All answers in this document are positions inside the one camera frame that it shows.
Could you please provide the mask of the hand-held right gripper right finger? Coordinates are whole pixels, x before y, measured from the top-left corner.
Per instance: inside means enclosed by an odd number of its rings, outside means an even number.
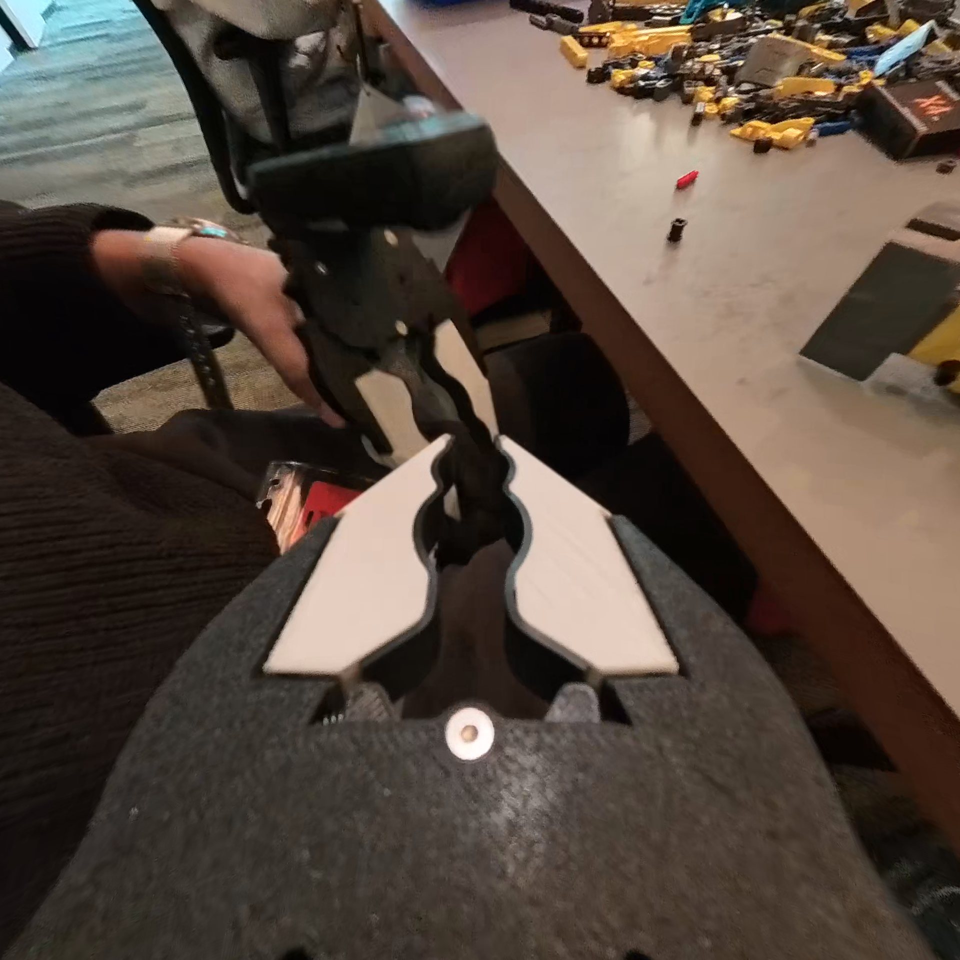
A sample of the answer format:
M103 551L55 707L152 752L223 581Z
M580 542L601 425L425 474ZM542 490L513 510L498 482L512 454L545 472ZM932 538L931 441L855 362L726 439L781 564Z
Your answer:
M676 676L680 665L614 516L510 438L505 493L521 538L505 580L507 655L528 687Z

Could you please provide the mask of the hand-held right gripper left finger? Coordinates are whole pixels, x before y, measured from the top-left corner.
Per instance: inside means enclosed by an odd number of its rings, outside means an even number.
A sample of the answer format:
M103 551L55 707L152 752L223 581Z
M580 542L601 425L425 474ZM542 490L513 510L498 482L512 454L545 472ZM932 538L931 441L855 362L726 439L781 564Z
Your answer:
M443 513L442 435L318 529L318 558L263 663L270 676L344 690L413 690L434 666L438 577L430 558Z

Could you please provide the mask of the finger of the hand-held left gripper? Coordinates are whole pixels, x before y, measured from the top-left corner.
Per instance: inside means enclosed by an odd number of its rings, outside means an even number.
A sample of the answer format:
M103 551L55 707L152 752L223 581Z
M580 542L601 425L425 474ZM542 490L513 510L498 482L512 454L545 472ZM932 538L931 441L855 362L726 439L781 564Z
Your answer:
M462 426L478 445L493 445L499 436L498 416L486 373L454 321L433 331L430 426Z
M449 449L466 456L480 454L482 444L459 425L431 426L433 397L429 378L436 366L375 367L355 380L371 425L362 427L364 442L374 458L399 469L442 438Z

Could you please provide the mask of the person's left forearm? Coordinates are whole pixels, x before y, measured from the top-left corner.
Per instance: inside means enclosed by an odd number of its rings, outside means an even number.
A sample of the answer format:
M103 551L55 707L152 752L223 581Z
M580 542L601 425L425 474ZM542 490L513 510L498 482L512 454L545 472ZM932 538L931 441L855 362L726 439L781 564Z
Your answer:
M127 306L93 260L97 234L153 225L97 203L1 203L2 384L73 435L112 433L93 404L103 390L186 359L179 334Z

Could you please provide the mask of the person's left hand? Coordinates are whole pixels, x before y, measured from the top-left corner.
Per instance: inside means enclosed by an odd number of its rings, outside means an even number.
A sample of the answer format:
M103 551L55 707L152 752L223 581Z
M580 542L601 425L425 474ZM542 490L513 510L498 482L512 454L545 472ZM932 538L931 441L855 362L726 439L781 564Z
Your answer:
M285 290L287 270L274 253L224 239L190 236L174 248L185 290L210 302L258 350L285 386L329 426L346 426L325 402L310 375L299 336L305 322Z

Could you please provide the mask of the red package with clear plastic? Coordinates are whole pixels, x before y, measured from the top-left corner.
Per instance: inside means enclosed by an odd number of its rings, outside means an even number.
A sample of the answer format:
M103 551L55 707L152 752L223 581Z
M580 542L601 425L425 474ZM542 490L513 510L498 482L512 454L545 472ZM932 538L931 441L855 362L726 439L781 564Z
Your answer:
M375 478L348 471L274 460L259 486L256 506L282 555L376 483Z

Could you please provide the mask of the black round bag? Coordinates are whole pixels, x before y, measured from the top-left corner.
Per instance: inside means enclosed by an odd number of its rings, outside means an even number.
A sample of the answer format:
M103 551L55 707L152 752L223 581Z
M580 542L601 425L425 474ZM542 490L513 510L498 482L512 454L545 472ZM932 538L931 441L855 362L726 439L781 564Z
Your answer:
M628 445L626 392L583 332L545 334L485 356L499 431L569 481Z

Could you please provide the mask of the red fabric object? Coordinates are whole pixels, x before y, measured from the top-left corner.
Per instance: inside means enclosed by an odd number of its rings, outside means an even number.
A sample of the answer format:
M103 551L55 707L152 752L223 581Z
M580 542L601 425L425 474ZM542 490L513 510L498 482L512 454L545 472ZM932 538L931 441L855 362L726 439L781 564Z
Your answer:
M474 320L527 291L533 257L495 199L466 218L443 277L468 318Z

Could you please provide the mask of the grey office chair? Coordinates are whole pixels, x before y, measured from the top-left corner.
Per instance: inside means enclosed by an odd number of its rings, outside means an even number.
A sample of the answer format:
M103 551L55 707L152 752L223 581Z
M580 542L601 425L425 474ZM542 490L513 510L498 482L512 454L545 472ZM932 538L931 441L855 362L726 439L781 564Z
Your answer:
M255 214L251 165L349 139L383 80L360 2L136 1L181 79L222 196Z

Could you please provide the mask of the wristwatch with pale band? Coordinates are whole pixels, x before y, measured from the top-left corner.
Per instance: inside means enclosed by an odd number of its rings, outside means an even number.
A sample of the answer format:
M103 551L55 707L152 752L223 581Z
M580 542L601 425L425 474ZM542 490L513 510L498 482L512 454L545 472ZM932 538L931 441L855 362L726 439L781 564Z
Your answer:
M144 234L139 254L142 280L151 294L176 298L189 296L177 256L178 248L188 239L247 245L247 241L228 227L203 218L177 217L154 225Z

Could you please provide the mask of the person's black knit clothing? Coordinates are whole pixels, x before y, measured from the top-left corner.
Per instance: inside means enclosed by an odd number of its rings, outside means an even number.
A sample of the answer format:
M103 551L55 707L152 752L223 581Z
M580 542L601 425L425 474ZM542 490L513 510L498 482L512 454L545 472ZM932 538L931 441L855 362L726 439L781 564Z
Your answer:
M303 411L188 411L81 438L2 387L2 950L80 843L177 659L279 554L271 461L356 468Z

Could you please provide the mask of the pile of toy brick pieces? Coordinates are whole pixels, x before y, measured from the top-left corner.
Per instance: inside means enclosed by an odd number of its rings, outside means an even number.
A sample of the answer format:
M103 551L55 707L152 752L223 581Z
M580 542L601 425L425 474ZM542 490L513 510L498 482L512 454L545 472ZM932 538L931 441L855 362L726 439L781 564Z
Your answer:
M856 107L870 85L945 80L959 93L958 2L508 6L556 35L587 84L636 101L676 99L692 127L718 121L757 154L850 132L867 138Z

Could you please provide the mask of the yellow sticker sheet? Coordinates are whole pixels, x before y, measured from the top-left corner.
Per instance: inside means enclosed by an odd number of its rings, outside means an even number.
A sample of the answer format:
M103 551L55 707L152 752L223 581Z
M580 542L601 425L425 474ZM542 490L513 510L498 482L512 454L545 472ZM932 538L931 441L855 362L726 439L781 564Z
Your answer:
M958 306L958 242L895 234L799 350L799 357L865 383L906 356Z

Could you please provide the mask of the black box with red print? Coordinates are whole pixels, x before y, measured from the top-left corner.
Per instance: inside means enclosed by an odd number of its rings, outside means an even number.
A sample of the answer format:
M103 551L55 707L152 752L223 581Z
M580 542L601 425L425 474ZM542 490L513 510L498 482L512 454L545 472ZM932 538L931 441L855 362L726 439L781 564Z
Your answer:
M871 84L855 109L864 136L891 160L958 154L959 93L944 79Z

